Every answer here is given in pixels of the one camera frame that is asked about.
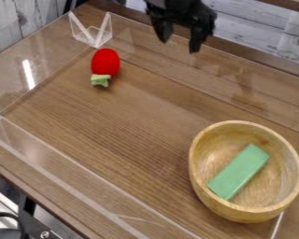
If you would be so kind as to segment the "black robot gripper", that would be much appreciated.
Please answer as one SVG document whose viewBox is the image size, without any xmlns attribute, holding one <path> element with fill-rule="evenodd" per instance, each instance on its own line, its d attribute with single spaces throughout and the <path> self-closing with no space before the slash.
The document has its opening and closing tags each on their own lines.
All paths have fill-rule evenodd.
<svg viewBox="0 0 299 239">
<path fill-rule="evenodd" d="M 144 0 L 145 12 L 159 38 L 166 43 L 174 32 L 174 23 L 191 28 L 190 53 L 200 50 L 202 43 L 214 34 L 215 11 L 202 0 Z"/>
</svg>

